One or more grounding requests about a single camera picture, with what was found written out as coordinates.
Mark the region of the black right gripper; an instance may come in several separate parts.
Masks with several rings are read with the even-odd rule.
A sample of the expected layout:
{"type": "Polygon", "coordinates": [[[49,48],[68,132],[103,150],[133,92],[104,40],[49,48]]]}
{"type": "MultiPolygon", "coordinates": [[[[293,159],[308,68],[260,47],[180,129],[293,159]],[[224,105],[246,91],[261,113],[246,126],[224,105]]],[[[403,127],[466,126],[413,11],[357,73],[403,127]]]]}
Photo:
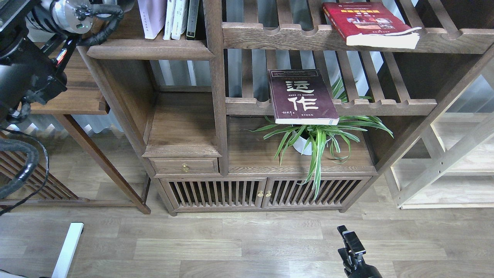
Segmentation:
{"type": "Polygon", "coordinates": [[[337,227],[339,234],[344,241],[344,248],[338,250],[344,271],[348,278],[381,278],[381,274],[376,267],[366,264],[363,255],[366,253],[360,239],[355,232],[348,231],[345,225],[337,227]]]}

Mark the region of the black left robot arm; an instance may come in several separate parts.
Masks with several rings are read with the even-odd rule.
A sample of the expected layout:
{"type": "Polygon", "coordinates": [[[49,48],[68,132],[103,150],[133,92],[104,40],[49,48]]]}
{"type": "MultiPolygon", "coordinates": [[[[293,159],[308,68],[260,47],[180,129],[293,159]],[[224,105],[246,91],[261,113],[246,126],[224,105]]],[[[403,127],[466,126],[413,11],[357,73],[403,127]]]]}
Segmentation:
{"type": "Polygon", "coordinates": [[[100,45],[134,0],[2,0],[1,122],[17,124],[31,104],[67,90],[64,69],[76,46],[100,45]]]}

